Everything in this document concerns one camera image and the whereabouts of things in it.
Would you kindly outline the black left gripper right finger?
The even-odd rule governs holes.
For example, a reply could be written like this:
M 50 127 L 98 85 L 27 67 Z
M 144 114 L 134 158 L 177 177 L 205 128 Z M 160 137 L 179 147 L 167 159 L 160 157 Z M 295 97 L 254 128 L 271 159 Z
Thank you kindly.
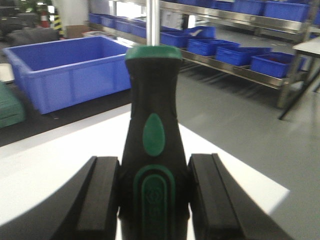
M 218 154 L 194 153 L 188 163 L 197 240 L 290 240 L 244 191 Z

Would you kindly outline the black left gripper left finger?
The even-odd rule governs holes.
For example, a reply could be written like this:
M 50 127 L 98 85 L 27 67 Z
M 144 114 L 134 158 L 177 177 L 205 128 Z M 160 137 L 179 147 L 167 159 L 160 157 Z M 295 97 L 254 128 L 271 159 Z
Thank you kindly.
M 114 240 L 117 231 L 118 171 L 115 156 L 93 158 L 93 169 L 52 240 Z

